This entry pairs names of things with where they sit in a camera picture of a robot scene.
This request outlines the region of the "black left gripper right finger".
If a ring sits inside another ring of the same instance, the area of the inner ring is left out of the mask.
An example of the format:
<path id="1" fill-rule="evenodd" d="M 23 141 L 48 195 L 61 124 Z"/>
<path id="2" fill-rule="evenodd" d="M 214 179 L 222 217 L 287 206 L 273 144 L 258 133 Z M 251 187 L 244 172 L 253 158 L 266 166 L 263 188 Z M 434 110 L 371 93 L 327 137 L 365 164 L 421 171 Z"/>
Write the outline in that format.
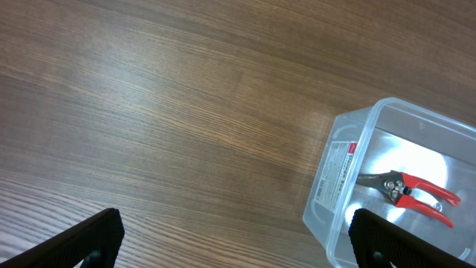
<path id="1" fill-rule="evenodd" d="M 349 227 L 360 268 L 472 268 L 471 264 L 360 208 Z"/>

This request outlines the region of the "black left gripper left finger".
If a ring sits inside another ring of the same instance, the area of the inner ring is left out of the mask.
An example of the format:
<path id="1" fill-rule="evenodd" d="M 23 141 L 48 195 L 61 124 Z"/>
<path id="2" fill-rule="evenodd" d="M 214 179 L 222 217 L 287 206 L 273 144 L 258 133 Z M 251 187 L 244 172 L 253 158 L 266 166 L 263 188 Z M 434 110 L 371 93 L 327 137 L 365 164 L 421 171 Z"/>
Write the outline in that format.
<path id="1" fill-rule="evenodd" d="M 113 267 L 124 235 L 119 210 L 107 208 L 1 267 Z"/>

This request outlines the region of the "red handled cutters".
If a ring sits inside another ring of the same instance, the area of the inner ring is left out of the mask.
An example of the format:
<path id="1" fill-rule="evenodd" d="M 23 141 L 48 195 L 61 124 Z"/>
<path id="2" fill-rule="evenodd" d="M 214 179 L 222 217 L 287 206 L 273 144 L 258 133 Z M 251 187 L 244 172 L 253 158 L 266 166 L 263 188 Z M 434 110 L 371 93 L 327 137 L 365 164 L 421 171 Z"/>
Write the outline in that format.
<path id="1" fill-rule="evenodd" d="M 461 198 L 432 182 L 408 173 L 391 170 L 388 173 L 359 174 L 356 183 L 380 191 L 397 208 L 411 209 L 432 219 L 439 220 L 451 229 L 454 227 L 453 222 L 442 212 L 411 195 L 415 189 L 423 190 L 440 197 L 454 207 L 458 207 Z"/>

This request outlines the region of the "clear plastic storage container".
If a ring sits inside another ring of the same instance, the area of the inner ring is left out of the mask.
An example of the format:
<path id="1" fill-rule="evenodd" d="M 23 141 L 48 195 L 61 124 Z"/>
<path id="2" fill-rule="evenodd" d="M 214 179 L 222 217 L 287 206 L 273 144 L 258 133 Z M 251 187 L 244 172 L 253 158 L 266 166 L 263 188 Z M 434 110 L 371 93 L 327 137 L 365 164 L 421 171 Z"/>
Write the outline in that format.
<path id="1" fill-rule="evenodd" d="M 356 184 L 361 174 L 400 171 L 456 194 L 452 206 L 417 189 L 414 198 L 442 212 L 448 227 L 397 208 L 381 192 Z M 475 129 L 421 106 L 385 98 L 336 117 L 303 214 L 334 267 L 356 265 L 348 229 L 365 208 L 465 261 L 475 262 Z"/>

